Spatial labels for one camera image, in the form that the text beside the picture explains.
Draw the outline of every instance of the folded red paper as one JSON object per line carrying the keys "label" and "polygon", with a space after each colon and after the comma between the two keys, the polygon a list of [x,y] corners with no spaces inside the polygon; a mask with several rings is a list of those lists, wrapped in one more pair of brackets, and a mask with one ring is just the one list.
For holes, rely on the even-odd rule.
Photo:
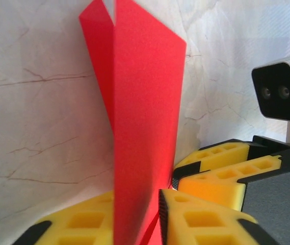
{"label": "folded red paper", "polygon": [[158,190],[170,183],[186,43],[134,1],[115,6],[115,26],[101,0],[80,16],[114,130],[114,244],[157,245]]}

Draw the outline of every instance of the white marble wall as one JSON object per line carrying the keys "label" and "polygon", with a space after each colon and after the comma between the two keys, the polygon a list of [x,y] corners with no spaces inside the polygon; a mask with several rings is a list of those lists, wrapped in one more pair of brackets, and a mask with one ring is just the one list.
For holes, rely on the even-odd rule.
{"label": "white marble wall", "polygon": [[[112,188],[112,132],[78,22],[89,2],[0,0],[0,245]],[[139,3],[188,42],[176,161],[228,138],[285,139],[250,71],[290,54],[290,0]]]}

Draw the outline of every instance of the silver camera housing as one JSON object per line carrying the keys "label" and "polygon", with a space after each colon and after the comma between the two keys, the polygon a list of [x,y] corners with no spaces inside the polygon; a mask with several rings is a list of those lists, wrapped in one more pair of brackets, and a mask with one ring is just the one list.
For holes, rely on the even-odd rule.
{"label": "silver camera housing", "polygon": [[290,57],[256,67],[251,76],[261,113],[290,121]]}

